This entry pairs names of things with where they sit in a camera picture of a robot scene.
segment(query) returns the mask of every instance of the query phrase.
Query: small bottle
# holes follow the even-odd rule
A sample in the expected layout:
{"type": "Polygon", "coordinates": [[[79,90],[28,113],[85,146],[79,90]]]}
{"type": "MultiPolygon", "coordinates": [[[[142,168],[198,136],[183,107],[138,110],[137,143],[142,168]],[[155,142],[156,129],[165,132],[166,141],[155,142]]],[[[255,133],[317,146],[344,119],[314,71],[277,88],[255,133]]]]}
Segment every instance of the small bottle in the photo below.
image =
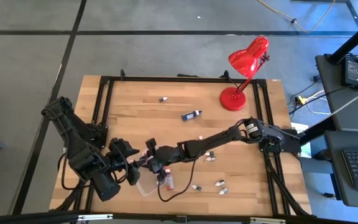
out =
{"type": "Polygon", "coordinates": [[[219,187],[222,185],[224,185],[224,180],[220,180],[220,181],[216,182],[215,187],[219,187]]]}
{"type": "Polygon", "coordinates": [[[209,151],[204,154],[204,156],[215,156],[214,151],[209,151]]]}
{"type": "Polygon", "coordinates": [[[219,195],[226,194],[228,191],[229,191],[229,189],[227,187],[225,187],[219,192],[219,195]]]}
{"type": "Polygon", "coordinates": [[[165,180],[167,181],[167,190],[172,190],[175,188],[175,186],[173,185],[171,170],[167,166],[164,167],[164,170],[165,170],[165,174],[167,175],[165,177],[165,180]]]}
{"type": "Polygon", "coordinates": [[[197,186],[197,185],[192,185],[191,186],[193,189],[195,189],[195,190],[198,190],[199,192],[201,191],[201,187],[200,186],[197,186]]]}
{"type": "Polygon", "coordinates": [[[187,121],[187,120],[197,117],[198,115],[201,114],[201,112],[203,112],[203,111],[195,110],[193,112],[182,115],[181,118],[182,118],[182,120],[187,121]]]}
{"type": "Polygon", "coordinates": [[[164,97],[161,97],[161,98],[158,99],[158,100],[159,100],[159,102],[164,102],[164,101],[167,100],[167,99],[168,99],[168,97],[164,96],[164,97]]]}
{"type": "Polygon", "coordinates": [[[210,156],[210,157],[207,157],[205,160],[206,160],[206,161],[215,161],[215,160],[216,160],[216,157],[210,156]]]}

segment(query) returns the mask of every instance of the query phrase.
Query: power adapter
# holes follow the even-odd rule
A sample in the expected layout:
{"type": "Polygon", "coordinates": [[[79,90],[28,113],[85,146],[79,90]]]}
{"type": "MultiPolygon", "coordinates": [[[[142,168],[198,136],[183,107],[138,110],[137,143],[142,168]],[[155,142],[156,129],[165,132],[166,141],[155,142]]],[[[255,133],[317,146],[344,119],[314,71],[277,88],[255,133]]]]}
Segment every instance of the power adapter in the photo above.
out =
{"type": "Polygon", "coordinates": [[[354,57],[344,57],[342,60],[342,86],[351,86],[358,90],[358,61],[354,57]]]}

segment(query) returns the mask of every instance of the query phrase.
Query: black desk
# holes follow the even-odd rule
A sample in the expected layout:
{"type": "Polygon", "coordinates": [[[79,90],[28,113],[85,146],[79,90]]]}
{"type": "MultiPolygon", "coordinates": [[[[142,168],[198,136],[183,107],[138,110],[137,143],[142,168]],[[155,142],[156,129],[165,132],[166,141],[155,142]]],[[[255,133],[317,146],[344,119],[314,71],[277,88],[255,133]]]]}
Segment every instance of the black desk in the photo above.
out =
{"type": "Polygon", "coordinates": [[[326,131],[324,135],[333,158],[334,173],[342,201],[347,206],[358,207],[358,191],[352,188],[351,178],[341,153],[343,149],[358,148],[358,133],[326,131]]]}
{"type": "MultiPolygon", "coordinates": [[[[343,87],[341,86],[342,65],[331,65],[324,55],[316,56],[316,63],[326,93],[343,87]]],[[[327,96],[329,109],[334,112],[357,96],[358,92],[350,88],[332,93],[327,96]]],[[[328,119],[307,129],[301,136],[301,144],[308,143],[327,130],[358,131],[358,100],[328,119]]]]}

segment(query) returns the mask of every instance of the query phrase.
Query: lamp shade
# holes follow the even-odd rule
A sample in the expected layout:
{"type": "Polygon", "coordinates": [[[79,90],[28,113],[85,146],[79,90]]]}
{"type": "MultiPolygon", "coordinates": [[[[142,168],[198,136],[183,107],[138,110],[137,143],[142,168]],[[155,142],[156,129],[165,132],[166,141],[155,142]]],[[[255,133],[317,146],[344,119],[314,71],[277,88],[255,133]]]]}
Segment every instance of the lamp shade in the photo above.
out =
{"type": "Polygon", "coordinates": [[[266,37],[257,37],[248,48],[230,54],[229,62],[241,75],[252,78],[258,71],[259,58],[268,47],[269,40],[266,37]]]}

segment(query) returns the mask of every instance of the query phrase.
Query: black metal frame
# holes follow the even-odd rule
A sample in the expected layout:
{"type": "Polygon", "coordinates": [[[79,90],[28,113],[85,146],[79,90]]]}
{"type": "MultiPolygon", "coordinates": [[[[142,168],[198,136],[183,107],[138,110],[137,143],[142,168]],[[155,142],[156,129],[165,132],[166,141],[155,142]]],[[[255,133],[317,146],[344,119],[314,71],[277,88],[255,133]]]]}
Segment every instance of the black metal frame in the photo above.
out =
{"type": "MultiPolygon", "coordinates": [[[[358,15],[352,8],[350,0],[343,0],[346,2],[349,10],[352,13],[355,22],[358,25],[358,15]]],[[[315,35],[315,36],[330,36],[330,35],[353,35],[355,32],[351,31],[313,31],[309,34],[305,34],[300,31],[241,31],[241,30],[78,30],[82,15],[85,10],[87,0],[81,0],[78,13],[73,25],[72,30],[0,30],[0,35],[69,35],[68,43],[63,54],[61,68],[57,75],[56,81],[50,93],[50,97],[47,104],[55,100],[58,95],[58,91],[62,84],[63,76],[70,58],[71,50],[76,36],[78,35],[279,35],[279,36],[303,36],[303,35],[315,35]]],[[[199,82],[215,82],[214,79],[203,79],[199,82]]],[[[40,156],[40,151],[46,132],[48,129],[48,121],[46,118],[42,118],[39,128],[37,130],[36,138],[34,139],[32,148],[30,150],[30,157],[26,164],[26,171],[21,181],[19,182],[19,189],[17,196],[14,198],[14,204],[12,207],[12,214],[20,214],[24,206],[25,198],[29,191],[30,183],[34,175],[35,167],[40,156]]]]}
{"type": "MultiPolygon", "coordinates": [[[[99,82],[99,89],[98,94],[96,96],[96,102],[95,107],[93,111],[92,116],[92,122],[96,124],[98,113],[101,105],[101,99],[104,87],[108,83],[108,90],[107,90],[107,97],[106,101],[104,103],[104,111],[103,111],[103,117],[100,124],[106,124],[107,121],[107,115],[108,115],[108,109],[110,108],[110,100],[112,95],[112,88],[114,85],[114,81],[126,81],[126,82],[137,82],[137,81],[148,81],[148,82],[201,82],[201,83],[230,83],[229,80],[226,78],[194,78],[194,77],[127,77],[125,76],[125,73],[123,70],[121,70],[121,76],[120,77],[106,77],[101,76],[100,82],[99,82]]],[[[234,83],[244,83],[244,79],[231,79],[234,83]]],[[[251,84],[254,89],[254,95],[255,95],[255,105],[257,110],[257,116],[258,119],[263,120],[262,115],[262,107],[260,102],[260,96],[258,88],[262,88],[262,92],[264,94],[264,103],[267,113],[267,120],[268,123],[271,125],[274,125],[273,123],[273,116],[272,116],[272,109],[270,107],[270,101],[269,101],[269,94],[267,90],[267,83],[264,79],[255,79],[251,80],[251,84]]],[[[264,159],[270,159],[265,153],[264,153],[264,159]]],[[[276,169],[278,171],[278,176],[280,177],[280,180],[284,183],[284,176],[282,171],[282,165],[280,160],[280,155],[275,154],[275,163],[276,163],[276,169]]],[[[270,194],[270,203],[272,205],[272,213],[273,215],[278,215],[278,207],[277,207],[277,200],[275,195],[275,188],[274,188],[274,182],[270,174],[267,172],[267,179],[268,179],[268,188],[269,188],[269,194],[270,194]]],[[[85,204],[85,210],[91,211],[91,205],[92,205],[92,198],[93,198],[93,188],[90,187],[88,190],[88,194],[86,196],[86,204],[85,204]]],[[[79,201],[81,200],[81,196],[78,196],[75,200],[75,205],[79,205],[79,201]]],[[[285,197],[282,195],[282,201],[283,201],[283,208],[284,213],[286,215],[290,215],[290,208],[289,204],[286,201],[285,197]]],[[[249,219],[249,217],[226,217],[226,216],[207,216],[204,219],[200,215],[159,215],[159,214],[125,214],[120,213],[118,217],[126,219],[146,219],[146,220],[175,220],[176,222],[187,222],[189,220],[214,220],[217,221],[217,218],[219,221],[238,221],[243,222],[246,219],[249,219]]]]}

